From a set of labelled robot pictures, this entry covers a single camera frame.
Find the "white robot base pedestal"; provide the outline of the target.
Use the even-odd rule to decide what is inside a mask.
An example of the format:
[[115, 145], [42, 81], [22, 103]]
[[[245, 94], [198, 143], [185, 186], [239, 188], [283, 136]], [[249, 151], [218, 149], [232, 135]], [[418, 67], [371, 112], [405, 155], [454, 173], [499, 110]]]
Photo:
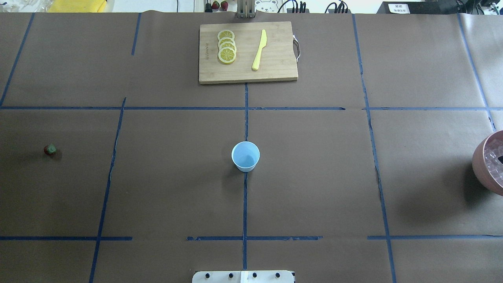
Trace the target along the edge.
[[295, 273], [289, 270], [225, 270], [199, 271], [192, 283], [295, 283]]

